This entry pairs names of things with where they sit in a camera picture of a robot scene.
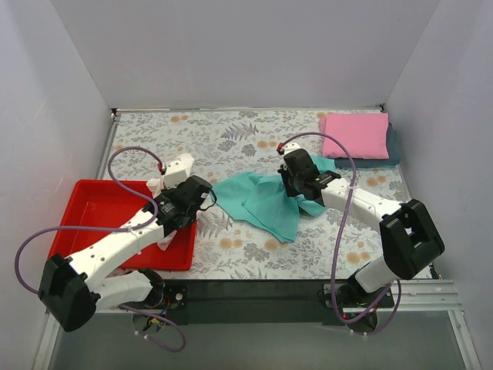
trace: metal frame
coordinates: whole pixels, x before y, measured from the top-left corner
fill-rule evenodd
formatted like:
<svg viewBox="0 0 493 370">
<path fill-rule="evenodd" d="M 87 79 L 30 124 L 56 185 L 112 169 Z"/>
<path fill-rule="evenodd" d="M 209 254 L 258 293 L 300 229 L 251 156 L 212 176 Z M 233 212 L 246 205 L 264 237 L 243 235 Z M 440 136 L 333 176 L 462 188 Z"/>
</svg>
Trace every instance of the metal frame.
<svg viewBox="0 0 493 370">
<path fill-rule="evenodd" d="M 380 107 L 361 107 L 360 109 L 380 109 Z M 97 179 L 101 179 L 105 172 L 106 161 L 109 156 L 116 129 L 118 126 L 119 117 L 122 113 L 141 112 L 141 113 L 158 113 L 158 112 L 179 112 L 179 111 L 193 111 L 193 110 L 208 110 L 208 111 L 234 111 L 234 110 L 318 110 L 321 108 L 224 108 L 224 109 L 114 109 L 112 113 L 113 123 L 108 131 L 106 138 L 106 145 L 101 156 L 101 163 L 96 174 Z M 410 197 L 407 185 L 404 181 L 405 190 Z M 399 311 L 447 311 L 451 320 L 452 328 L 454 329 L 455 337 L 460 348 L 462 358 L 466 369 L 477 370 L 481 369 L 478 356 L 476 355 L 474 346 L 472 344 L 471 336 L 467 325 L 464 320 L 464 312 L 462 311 L 462 305 L 460 299 L 454 289 L 453 281 L 450 280 L 413 280 L 402 281 L 403 296 L 401 299 L 401 305 Z M 392 293 L 397 294 L 397 287 L 392 286 Z M 390 311 L 391 308 L 379 308 L 379 311 Z M 360 311 L 360 309 L 345 308 L 344 311 Z M 110 309 L 100 311 L 100 313 L 121 313 L 128 315 L 127 312 L 120 309 Z M 60 331 L 60 324 L 55 318 L 46 312 L 45 314 L 45 328 L 43 331 L 42 339 L 40 341 L 39 349 L 37 351 L 33 369 L 45 370 L 49 367 L 52 359 L 52 354 L 55 349 L 56 339 Z"/>
</svg>

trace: gray floor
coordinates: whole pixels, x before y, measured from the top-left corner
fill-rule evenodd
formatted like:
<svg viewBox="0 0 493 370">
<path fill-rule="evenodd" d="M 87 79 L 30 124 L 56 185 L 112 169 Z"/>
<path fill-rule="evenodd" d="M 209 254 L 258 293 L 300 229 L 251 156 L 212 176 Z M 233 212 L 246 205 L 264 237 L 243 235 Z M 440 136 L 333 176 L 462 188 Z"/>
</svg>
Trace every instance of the gray floor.
<svg viewBox="0 0 493 370">
<path fill-rule="evenodd" d="M 184 327 L 188 345 L 179 354 L 123 330 L 132 327 L 130 321 L 129 314 L 97 314 L 78 331 L 61 331 L 50 369 L 465 368 L 447 312 L 401 312 L 369 338 L 322 330 L 315 323 L 189 325 Z M 158 336 L 177 341 L 171 328 Z"/>
</svg>

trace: teal cloth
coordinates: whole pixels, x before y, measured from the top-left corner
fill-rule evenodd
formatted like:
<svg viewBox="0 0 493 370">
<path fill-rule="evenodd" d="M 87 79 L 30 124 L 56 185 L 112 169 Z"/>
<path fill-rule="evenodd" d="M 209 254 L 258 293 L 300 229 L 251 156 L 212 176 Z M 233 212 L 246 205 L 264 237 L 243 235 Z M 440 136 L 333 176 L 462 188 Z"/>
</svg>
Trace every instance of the teal cloth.
<svg viewBox="0 0 493 370">
<path fill-rule="evenodd" d="M 335 171 L 334 160 L 311 156 L 320 172 Z M 269 231 L 281 243 L 294 241 L 300 222 L 300 209 L 311 216 L 325 211 L 302 195 L 289 198 L 280 175 L 239 173 L 214 185 L 217 204 L 234 220 L 243 220 Z"/>
</svg>

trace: pink cloth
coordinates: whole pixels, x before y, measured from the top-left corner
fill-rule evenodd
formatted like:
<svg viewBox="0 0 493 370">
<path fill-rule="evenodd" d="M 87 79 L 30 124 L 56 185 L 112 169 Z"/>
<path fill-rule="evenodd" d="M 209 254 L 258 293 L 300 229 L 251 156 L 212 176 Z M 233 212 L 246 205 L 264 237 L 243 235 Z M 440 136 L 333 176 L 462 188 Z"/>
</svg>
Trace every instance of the pink cloth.
<svg viewBox="0 0 493 370">
<path fill-rule="evenodd" d="M 329 113 L 320 120 L 320 131 L 340 141 L 353 158 L 388 160 L 388 114 Z M 328 158 L 347 158 L 332 140 L 324 139 L 323 154 Z"/>
</svg>

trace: table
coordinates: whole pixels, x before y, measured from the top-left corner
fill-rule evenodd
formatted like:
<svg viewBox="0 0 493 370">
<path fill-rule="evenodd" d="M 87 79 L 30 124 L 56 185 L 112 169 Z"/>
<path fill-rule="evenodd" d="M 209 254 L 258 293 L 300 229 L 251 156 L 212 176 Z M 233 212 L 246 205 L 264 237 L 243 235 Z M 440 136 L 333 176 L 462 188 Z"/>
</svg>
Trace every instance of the table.
<svg viewBox="0 0 493 370">
<path fill-rule="evenodd" d="M 122 113 L 110 153 L 137 145 L 167 161 L 189 152 L 196 160 L 193 174 L 213 185 L 243 171 L 275 174 L 281 163 L 275 150 L 277 144 L 295 133 L 318 131 L 318 120 L 327 113 L 327 110 L 261 109 Z M 310 153 L 321 154 L 319 136 L 300 138 L 297 142 Z M 113 167 L 115 175 L 125 180 L 148 180 L 158 174 L 154 159 L 144 153 L 123 153 Z M 339 172 L 350 178 L 349 170 Z M 109 178 L 107 171 L 104 178 Z M 398 167 L 358 170 L 356 184 L 389 199 L 402 202 L 410 199 Z M 180 279 L 327 278 L 341 216 L 338 210 L 328 210 L 319 217 L 302 215 L 297 239 L 282 244 L 264 230 L 234 221 L 215 206 L 199 215 L 190 270 L 161 271 L 161 275 Z M 348 278 L 381 253 L 378 233 L 350 217 L 344 229 L 336 277 Z M 417 278 L 431 278 L 430 270 L 423 270 Z"/>
</svg>

